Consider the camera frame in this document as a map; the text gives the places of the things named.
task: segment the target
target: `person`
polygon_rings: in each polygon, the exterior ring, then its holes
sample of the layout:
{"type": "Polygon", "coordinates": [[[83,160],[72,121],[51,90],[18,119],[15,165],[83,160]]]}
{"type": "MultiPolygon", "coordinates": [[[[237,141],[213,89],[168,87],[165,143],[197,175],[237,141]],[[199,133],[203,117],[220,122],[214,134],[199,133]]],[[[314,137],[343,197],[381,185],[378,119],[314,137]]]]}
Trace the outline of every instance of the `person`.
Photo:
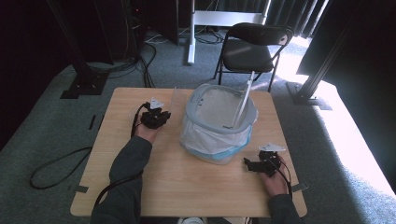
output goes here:
{"type": "MultiPolygon", "coordinates": [[[[129,140],[110,168],[110,183],[131,175],[135,178],[111,189],[105,199],[92,210],[91,223],[177,223],[178,218],[141,218],[141,191],[143,181],[141,172],[149,162],[152,144],[161,128],[152,130],[138,125],[134,136],[129,140]]],[[[286,182],[280,174],[269,177],[259,174],[268,193],[273,223],[300,223],[291,197],[287,194],[286,182]]]]}

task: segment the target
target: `black sleeve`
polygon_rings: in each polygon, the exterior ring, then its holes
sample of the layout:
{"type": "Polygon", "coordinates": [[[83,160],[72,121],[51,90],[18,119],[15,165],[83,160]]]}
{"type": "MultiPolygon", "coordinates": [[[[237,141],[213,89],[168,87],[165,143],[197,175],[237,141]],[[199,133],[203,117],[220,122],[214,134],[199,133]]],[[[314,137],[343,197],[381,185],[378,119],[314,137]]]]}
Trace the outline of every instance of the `black sleeve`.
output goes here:
{"type": "MultiPolygon", "coordinates": [[[[140,173],[149,162],[152,145],[134,136],[113,161],[110,183],[140,173]]],[[[92,210],[91,223],[139,223],[142,178],[111,189],[106,198],[92,210]]]]}
{"type": "Polygon", "coordinates": [[[304,223],[298,216],[296,207],[289,194],[279,194],[268,203],[271,213],[271,223],[304,223]]]}

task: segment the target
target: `chair seat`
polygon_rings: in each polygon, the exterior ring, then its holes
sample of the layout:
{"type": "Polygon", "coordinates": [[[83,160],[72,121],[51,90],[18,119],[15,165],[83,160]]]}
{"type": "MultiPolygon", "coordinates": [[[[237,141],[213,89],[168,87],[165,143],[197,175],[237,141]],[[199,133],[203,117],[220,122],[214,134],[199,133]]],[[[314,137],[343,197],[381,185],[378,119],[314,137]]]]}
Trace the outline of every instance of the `chair seat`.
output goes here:
{"type": "Polygon", "coordinates": [[[274,64],[266,46],[229,39],[223,55],[224,66],[230,71],[271,72],[274,64]]]}

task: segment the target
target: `bag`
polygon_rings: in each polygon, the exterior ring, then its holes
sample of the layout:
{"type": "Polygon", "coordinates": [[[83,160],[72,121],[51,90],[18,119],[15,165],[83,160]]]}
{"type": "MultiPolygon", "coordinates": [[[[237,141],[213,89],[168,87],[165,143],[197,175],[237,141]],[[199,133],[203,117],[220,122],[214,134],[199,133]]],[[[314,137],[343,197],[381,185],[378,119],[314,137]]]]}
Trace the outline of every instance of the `bag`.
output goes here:
{"type": "Polygon", "coordinates": [[[180,144],[204,161],[230,162],[250,141],[258,117],[257,108],[245,96],[224,86],[198,87],[186,105],[180,144]]]}

